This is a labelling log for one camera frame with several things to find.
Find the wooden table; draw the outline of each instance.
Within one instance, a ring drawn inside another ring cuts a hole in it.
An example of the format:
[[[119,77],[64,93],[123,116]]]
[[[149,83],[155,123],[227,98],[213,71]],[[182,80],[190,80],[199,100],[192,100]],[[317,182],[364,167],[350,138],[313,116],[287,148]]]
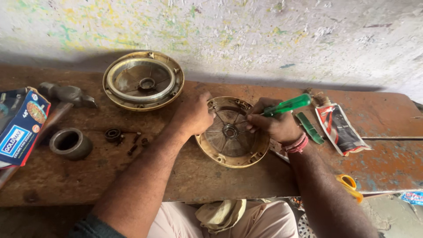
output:
[[[209,90],[215,97],[232,96],[252,104],[260,97],[289,99],[300,89],[251,85],[230,85],[186,81],[183,93],[170,105],[151,112],[133,112],[112,103],[102,89],[102,73],[72,72],[0,65],[1,91],[33,86],[41,82],[74,85],[93,96],[99,109],[78,108],[59,128],[76,127],[94,144],[82,161],[67,161],[53,154],[48,146],[34,150],[22,167],[0,191],[0,206],[92,204],[108,185],[140,152],[132,147],[134,133],[126,133],[124,144],[116,147],[103,137],[110,127],[137,132],[153,141],[170,121],[175,108],[188,96]],[[322,90],[342,106],[361,136],[422,136],[421,113],[403,94]],[[312,106],[304,112],[321,135],[322,129]],[[357,179],[364,194],[423,189],[423,141],[366,141],[374,148],[341,157],[329,141],[318,148],[334,174],[345,173]],[[269,152],[257,164],[245,169],[229,169],[206,157],[194,138],[179,153],[163,201],[205,201],[222,199],[298,196],[289,165]]]

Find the weathered wall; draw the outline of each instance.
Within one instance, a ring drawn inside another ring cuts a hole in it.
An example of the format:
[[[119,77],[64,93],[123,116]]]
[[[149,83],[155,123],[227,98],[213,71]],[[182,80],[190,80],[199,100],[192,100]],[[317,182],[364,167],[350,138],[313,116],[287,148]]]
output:
[[[133,50],[187,79],[423,102],[422,0],[3,0],[0,62],[104,71]]]

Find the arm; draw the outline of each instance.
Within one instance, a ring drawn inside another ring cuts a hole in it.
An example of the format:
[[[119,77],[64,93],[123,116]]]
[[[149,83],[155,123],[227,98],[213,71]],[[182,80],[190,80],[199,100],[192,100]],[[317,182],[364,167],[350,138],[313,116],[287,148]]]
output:
[[[170,124],[112,184],[92,214],[128,238],[147,237],[179,150],[191,135],[201,134],[213,123],[209,97],[207,92],[183,102]]]
[[[288,146],[302,134],[291,113],[278,114],[275,118],[259,115],[264,108],[280,102],[261,98],[247,116],[250,122],[247,129],[255,132],[262,128],[274,140]],[[289,154],[289,161],[297,178],[310,225],[318,237],[378,237],[376,229],[356,200],[335,180],[312,144],[309,143],[302,154]]]

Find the hand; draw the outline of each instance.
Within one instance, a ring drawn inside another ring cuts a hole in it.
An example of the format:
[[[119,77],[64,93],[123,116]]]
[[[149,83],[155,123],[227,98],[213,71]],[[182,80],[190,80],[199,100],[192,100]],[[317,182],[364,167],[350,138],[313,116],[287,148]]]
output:
[[[181,103],[170,122],[173,127],[180,128],[189,136],[206,131],[213,124],[215,113],[209,112],[207,100],[211,99],[209,92],[202,93]]]
[[[259,128],[267,131],[272,139],[288,146],[296,142],[302,135],[303,131],[298,128],[291,112],[276,114],[274,117],[264,117],[260,115],[264,108],[272,107],[283,102],[283,100],[275,100],[262,97],[247,112],[248,124],[246,129],[254,133]]]

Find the pink pants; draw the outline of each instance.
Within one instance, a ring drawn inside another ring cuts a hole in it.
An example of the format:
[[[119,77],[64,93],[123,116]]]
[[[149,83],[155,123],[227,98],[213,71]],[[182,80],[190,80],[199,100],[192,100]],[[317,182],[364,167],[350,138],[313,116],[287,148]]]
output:
[[[294,214],[283,201],[247,202],[238,223],[217,235],[200,226],[196,210],[182,202],[163,202],[147,238],[298,238]]]

